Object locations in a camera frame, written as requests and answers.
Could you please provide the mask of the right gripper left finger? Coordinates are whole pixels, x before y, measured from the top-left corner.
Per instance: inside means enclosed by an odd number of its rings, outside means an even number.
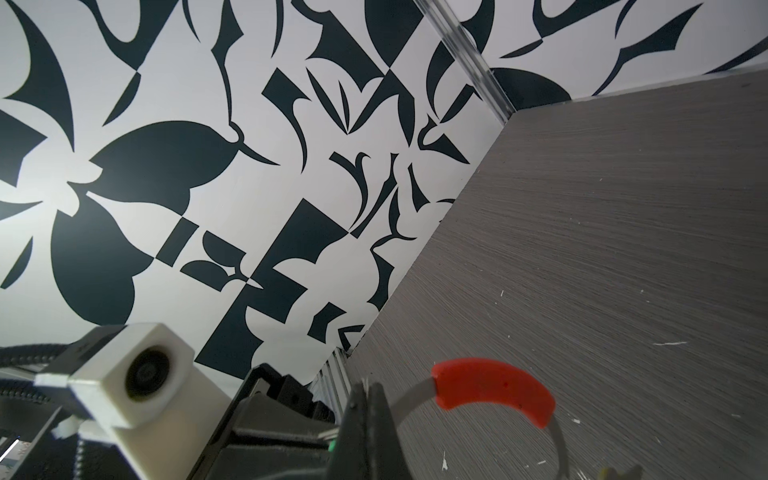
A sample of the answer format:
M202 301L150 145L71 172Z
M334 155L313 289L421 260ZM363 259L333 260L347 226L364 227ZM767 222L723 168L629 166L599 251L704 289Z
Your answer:
M355 480L369 477L367 420L367 392L362 383L357 383L352 386L325 479Z

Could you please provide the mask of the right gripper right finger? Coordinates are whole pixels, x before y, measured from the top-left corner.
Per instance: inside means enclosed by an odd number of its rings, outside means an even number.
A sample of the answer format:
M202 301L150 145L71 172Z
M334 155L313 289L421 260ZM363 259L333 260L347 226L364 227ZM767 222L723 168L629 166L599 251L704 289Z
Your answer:
M380 383L373 383L367 397L368 479L411 480L397 428Z

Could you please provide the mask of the yellow capped key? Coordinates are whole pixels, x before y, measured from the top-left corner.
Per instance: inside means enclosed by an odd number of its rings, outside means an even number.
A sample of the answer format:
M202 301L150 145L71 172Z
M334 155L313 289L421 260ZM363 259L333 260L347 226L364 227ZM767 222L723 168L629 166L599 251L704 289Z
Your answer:
M599 480L641 480L643 477L643 467L635 465L624 472L620 472L614 467L603 468L598 474Z

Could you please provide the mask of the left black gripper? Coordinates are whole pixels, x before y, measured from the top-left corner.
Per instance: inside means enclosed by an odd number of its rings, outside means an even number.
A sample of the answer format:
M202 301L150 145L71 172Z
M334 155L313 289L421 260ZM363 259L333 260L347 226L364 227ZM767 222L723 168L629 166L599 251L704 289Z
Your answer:
M290 375L263 363L246 375L188 475L190 479L322 479L319 434L335 413Z

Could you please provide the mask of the large wire keyring red sleeve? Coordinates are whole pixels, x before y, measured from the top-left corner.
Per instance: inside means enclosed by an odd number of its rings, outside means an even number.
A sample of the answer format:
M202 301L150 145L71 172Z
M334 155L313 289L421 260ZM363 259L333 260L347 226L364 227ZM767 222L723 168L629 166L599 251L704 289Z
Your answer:
M535 427L549 433L558 460L555 477L570 477L570 459L555 416L555 398L528 372L485 358L459 358L436 363L429 378L410 388L390 406L394 423L402 423L430 400L446 411L475 403L502 405L519 411Z

